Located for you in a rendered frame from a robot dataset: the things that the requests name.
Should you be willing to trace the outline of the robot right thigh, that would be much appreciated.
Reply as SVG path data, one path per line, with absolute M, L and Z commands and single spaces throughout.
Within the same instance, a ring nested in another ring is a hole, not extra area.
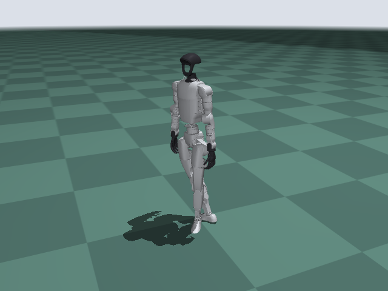
M 191 166 L 192 150 L 186 143 L 184 136 L 178 140 L 178 153 L 182 166 L 190 179 L 190 183 L 193 183 L 193 166 Z

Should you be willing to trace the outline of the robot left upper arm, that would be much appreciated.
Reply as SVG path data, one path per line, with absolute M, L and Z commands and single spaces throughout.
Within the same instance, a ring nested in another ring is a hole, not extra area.
M 202 98 L 202 105 L 205 114 L 202 115 L 202 123 L 210 124 L 210 115 L 212 114 L 213 104 L 212 104 L 212 95 L 213 90 L 211 86 L 200 84 L 198 85 L 198 94 Z

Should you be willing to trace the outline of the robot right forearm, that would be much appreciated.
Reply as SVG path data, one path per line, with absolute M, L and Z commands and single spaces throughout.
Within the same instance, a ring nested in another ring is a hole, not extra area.
M 172 123 L 171 123 L 171 131 L 175 131 L 175 136 L 179 133 L 179 119 L 180 119 L 180 115 L 174 115 L 172 112 L 171 112 L 171 119 L 172 119 Z M 170 132 L 171 132 L 170 131 Z

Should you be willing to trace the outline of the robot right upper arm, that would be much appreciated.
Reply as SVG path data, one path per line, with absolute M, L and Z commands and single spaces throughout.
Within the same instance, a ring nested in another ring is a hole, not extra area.
M 178 110 L 178 98 L 177 98 L 177 84 L 178 84 L 178 82 L 179 82 L 179 81 L 175 81 L 175 82 L 172 83 L 174 105 L 171 105 L 170 111 L 171 111 L 174 115 L 178 115 L 178 114 L 179 114 L 179 110 Z

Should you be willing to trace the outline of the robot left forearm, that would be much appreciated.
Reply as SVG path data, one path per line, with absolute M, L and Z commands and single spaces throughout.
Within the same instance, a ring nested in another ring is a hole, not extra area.
M 210 124 L 207 124 L 205 126 L 206 129 L 206 140 L 207 144 L 211 143 L 212 149 L 216 147 L 216 142 L 215 142 L 215 122 L 213 115 L 210 115 Z

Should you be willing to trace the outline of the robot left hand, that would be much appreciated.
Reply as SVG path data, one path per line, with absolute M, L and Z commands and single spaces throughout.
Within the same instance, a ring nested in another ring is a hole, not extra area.
M 210 169 L 215 165 L 215 159 L 216 159 L 215 150 L 216 150 L 216 148 L 212 149 L 211 143 L 207 144 L 207 151 L 209 152 L 209 154 L 208 154 L 208 158 L 205 161 L 204 165 L 206 165 L 208 162 L 208 166 L 204 169 Z

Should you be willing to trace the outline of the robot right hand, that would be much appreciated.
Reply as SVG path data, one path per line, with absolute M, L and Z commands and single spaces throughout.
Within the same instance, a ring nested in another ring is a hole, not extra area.
M 172 140 L 171 140 L 171 143 L 170 143 L 170 147 L 171 147 L 171 150 L 173 153 L 178 153 L 178 134 L 175 136 L 175 131 L 171 131 L 171 137 L 172 137 Z M 177 151 L 176 151 L 177 150 Z

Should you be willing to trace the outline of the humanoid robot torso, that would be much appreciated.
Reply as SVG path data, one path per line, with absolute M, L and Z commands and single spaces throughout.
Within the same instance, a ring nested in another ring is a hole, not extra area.
M 177 84 L 178 110 L 181 121 L 188 123 L 184 125 L 187 129 L 184 132 L 185 143 L 193 148 L 197 139 L 204 140 L 202 131 L 195 124 L 202 122 L 202 115 L 205 114 L 202 98 L 198 94 L 198 85 L 204 83 L 195 78 L 191 79 L 194 82 L 185 82 L 187 78 L 184 77 Z

